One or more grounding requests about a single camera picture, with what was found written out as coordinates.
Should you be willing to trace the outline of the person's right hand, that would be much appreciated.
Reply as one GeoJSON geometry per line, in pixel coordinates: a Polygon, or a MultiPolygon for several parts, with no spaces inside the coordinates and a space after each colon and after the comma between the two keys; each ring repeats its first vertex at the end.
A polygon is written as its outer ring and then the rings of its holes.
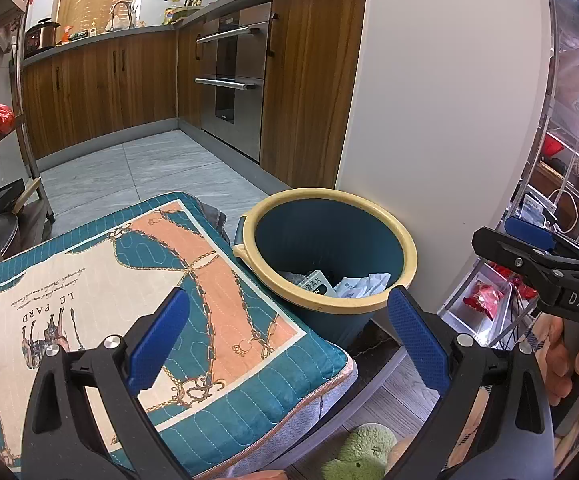
{"type": "Polygon", "coordinates": [[[552,406],[559,405],[559,402],[569,396],[573,388],[571,375],[576,373],[579,376],[579,352],[573,356],[567,349],[562,336],[563,328],[564,321],[552,316],[544,378],[547,397],[552,406]]]}

